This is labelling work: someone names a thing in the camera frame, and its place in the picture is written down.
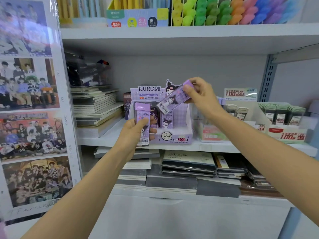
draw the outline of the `speech bubble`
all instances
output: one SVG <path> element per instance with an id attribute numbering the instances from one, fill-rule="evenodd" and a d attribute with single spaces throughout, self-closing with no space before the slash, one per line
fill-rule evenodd
<path id="1" fill-rule="evenodd" d="M 162 139 L 165 141 L 172 140 L 172 134 L 170 132 L 163 132 Z"/>

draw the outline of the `person's left hand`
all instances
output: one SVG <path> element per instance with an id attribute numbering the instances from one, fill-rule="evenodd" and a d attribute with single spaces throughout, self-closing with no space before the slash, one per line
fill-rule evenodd
<path id="1" fill-rule="evenodd" d="M 126 161 L 131 160 L 135 153 L 136 145 L 141 138 L 141 130 L 148 123 L 148 118 L 140 120 L 136 125 L 134 119 L 128 120 L 120 133 L 118 140 L 116 141 L 114 147 L 120 149 L 120 151 L 127 154 Z M 154 116 L 151 116 L 150 124 L 155 124 L 156 120 Z M 150 128 L 150 140 L 155 137 L 151 133 L 157 133 L 155 128 Z"/>

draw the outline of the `black circle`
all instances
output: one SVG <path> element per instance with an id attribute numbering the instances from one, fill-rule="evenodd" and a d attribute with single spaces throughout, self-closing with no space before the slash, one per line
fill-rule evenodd
<path id="1" fill-rule="evenodd" d="M 155 17 L 150 17 L 147 21 L 149 27 L 156 27 L 157 26 L 157 19 Z"/>

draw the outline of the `person's right hand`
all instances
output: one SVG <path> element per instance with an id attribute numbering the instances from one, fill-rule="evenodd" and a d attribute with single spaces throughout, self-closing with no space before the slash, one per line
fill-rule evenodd
<path id="1" fill-rule="evenodd" d="M 193 102 L 198 110 L 208 119 L 213 119 L 215 114 L 225 112 L 209 83 L 200 77 L 191 78 L 189 80 L 194 85 L 194 88 L 189 85 L 184 86 L 184 91 L 191 98 L 186 103 Z"/>

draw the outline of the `person's left arm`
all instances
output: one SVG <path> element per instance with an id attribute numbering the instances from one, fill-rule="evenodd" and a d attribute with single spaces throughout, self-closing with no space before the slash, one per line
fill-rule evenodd
<path id="1" fill-rule="evenodd" d="M 46 239 L 87 239 L 115 185 L 123 166 L 135 152 L 141 129 L 148 119 L 127 121 L 114 147 L 21 239 L 42 239 L 43 228 L 54 231 Z"/>

